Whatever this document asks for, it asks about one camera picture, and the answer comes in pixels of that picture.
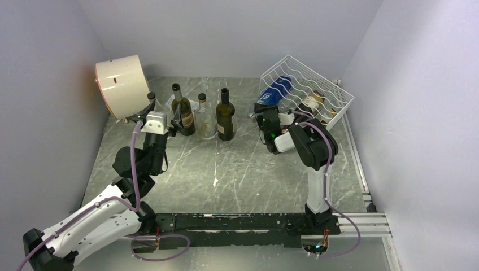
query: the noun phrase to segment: clear glass bottle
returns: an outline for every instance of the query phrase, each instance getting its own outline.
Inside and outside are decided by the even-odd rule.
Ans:
[[[196,132],[201,139],[211,139],[216,136],[216,116],[205,93],[200,93],[198,100],[199,107],[194,112]]]

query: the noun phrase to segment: blue package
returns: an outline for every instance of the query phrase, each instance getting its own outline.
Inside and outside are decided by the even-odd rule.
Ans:
[[[277,89],[281,92],[282,96],[286,96],[291,89],[291,78],[280,76],[271,86],[261,91],[257,103],[265,106],[278,104],[283,97]]]

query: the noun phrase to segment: white drum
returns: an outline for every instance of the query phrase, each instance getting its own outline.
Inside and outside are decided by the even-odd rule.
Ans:
[[[95,73],[105,104],[115,118],[131,117],[150,103],[150,89],[138,55],[97,63]]]

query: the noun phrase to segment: gray marble surface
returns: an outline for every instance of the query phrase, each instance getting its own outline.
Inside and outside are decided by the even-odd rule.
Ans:
[[[179,83],[184,96],[197,100],[204,92],[216,104],[219,90],[228,88],[235,105],[238,131],[234,140],[203,141],[196,135],[168,140],[169,169],[154,177],[156,185],[143,198],[156,212],[303,212],[308,196],[306,167],[293,150],[273,155],[261,143],[258,126],[247,117],[258,97],[258,78],[158,77],[149,81],[160,103]],[[343,120],[331,134],[339,154],[331,171],[332,203],[343,212],[365,212],[362,188]],[[84,203],[117,177],[112,165],[116,152],[129,145],[134,123],[110,117],[86,188]],[[136,147],[141,148],[140,133]]]

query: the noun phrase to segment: white wire rack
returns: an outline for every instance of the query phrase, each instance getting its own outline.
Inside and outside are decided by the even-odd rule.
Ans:
[[[319,108],[313,108],[313,114],[317,119],[327,123],[328,130],[344,115],[354,99],[351,94],[290,55],[285,56],[261,75],[259,92],[270,87],[280,76],[291,79],[291,89],[287,90],[280,101],[278,105],[280,109],[294,110],[309,95],[319,96],[323,102],[319,102]]]

